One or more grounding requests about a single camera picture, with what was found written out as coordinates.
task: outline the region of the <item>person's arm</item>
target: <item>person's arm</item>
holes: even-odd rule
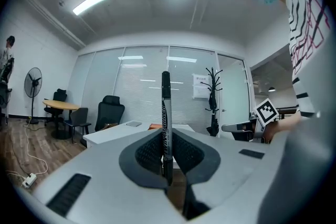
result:
[[[267,124],[266,130],[264,132],[264,138],[266,142],[271,141],[276,133],[292,130],[300,122],[300,120],[301,114],[300,111],[298,111],[289,118],[280,121],[270,122],[269,124]]]

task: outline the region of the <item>person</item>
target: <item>person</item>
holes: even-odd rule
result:
[[[271,4],[276,0],[259,0],[266,4]],[[301,120],[311,118],[316,115],[317,108],[311,102],[311,97],[307,93],[307,87],[300,80],[304,70],[305,83],[307,83],[307,72],[312,72],[309,67],[312,59],[316,55],[327,54],[331,46],[330,40],[334,40],[334,20],[329,7],[324,0],[280,0],[286,4],[289,11],[289,50],[293,65],[292,84],[297,95],[297,112],[286,119],[271,122],[266,126],[264,137],[266,142],[270,142],[275,134],[285,130],[292,130]]]
[[[10,58],[14,57],[13,50],[12,50],[14,42],[15,42],[15,37],[10,36],[7,38],[6,48],[3,50],[3,52],[0,55],[0,70],[2,70],[5,67],[5,65],[7,64],[8,60],[10,60]]]

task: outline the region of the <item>person's hand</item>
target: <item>person's hand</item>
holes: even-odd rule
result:
[[[273,136],[278,132],[277,130],[278,122],[272,121],[266,125],[263,137],[265,138],[265,143],[270,143]]]

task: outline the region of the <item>floor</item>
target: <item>floor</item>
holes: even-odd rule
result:
[[[4,121],[0,132],[0,159],[7,170],[16,171],[22,176],[27,173],[42,173],[46,170],[45,163],[27,155],[27,137],[25,135],[26,120],[9,119],[8,126]],[[71,139],[57,140],[51,136],[54,130],[53,123],[48,123],[44,128],[43,121],[39,124],[30,125],[29,128],[36,130],[31,131],[26,129],[29,137],[29,153],[40,159],[44,159],[48,164],[48,171],[45,174],[38,175],[36,181],[30,189],[30,193],[36,187],[67,161],[77,156],[82,151],[86,150],[79,143],[81,136],[76,134],[72,144]],[[22,184],[22,179],[18,176],[9,175],[11,182],[17,186]],[[184,196],[185,196],[185,177],[181,170],[174,170],[174,182],[167,192],[167,196],[172,204],[182,212]]]

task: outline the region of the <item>fan base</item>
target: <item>fan base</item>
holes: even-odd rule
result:
[[[38,120],[37,119],[27,119],[26,122],[29,124],[37,124]]]

